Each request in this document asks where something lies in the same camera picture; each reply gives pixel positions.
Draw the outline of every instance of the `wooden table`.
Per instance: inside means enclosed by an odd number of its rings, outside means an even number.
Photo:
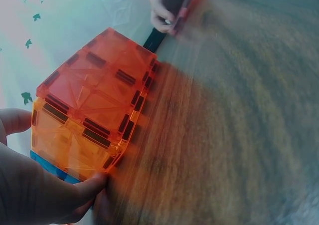
[[[203,1],[158,54],[112,224],[318,224],[319,0]]]

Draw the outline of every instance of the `translucent plastic tile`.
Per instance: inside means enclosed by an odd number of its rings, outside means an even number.
[[[105,163],[125,149],[86,131],[72,120],[60,118],[58,111],[40,98],[34,102],[32,151],[79,180],[95,171],[106,172]]]

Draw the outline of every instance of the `finger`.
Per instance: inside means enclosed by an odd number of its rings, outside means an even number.
[[[64,217],[63,219],[60,219],[59,221],[56,221],[56,224],[75,224],[79,222],[84,215],[87,213],[87,211],[90,209],[90,207],[93,205],[93,200],[87,202],[85,205],[77,208],[73,211],[70,215]]]
[[[107,176],[105,173],[96,173],[92,178],[75,184],[80,193],[78,203],[83,205],[88,201],[94,199],[97,194],[102,191],[107,182]]]
[[[98,173],[84,182],[73,185],[58,179],[37,165],[38,171],[34,173],[39,176],[35,179],[38,182],[34,187],[38,188],[36,197],[39,206],[34,217],[38,222],[55,223],[67,217],[81,217],[87,208],[85,205],[106,185],[104,173]]]
[[[93,205],[93,219],[95,225],[114,224],[112,213],[114,210],[110,205],[106,190],[103,189],[95,198]]]
[[[151,0],[151,6],[155,14],[159,17],[174,21],[174,15],[164,7],[161,0]]]
[[[0,142],[6,144],[7,135],[27,130],[31,126],[31,112],[22,109],[0,110]]]
[[[171,26],[161,21],[153,11],[151,13],[151,23],[159,32],[168,33],[170,31]]]

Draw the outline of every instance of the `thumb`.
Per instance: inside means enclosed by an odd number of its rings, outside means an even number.
[[[79,191],[79,197],[76,204],[86,204],[88,201],[95,198],[95,196],[105,187],[107,176],[105,173],[96,173],[92,178],[75,184],[74,186]]]

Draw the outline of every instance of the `table surface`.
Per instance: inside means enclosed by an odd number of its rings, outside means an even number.
[[[158,54],[142,142],[110,183],[113,224],[313,225],[319,0],[204,0]]]

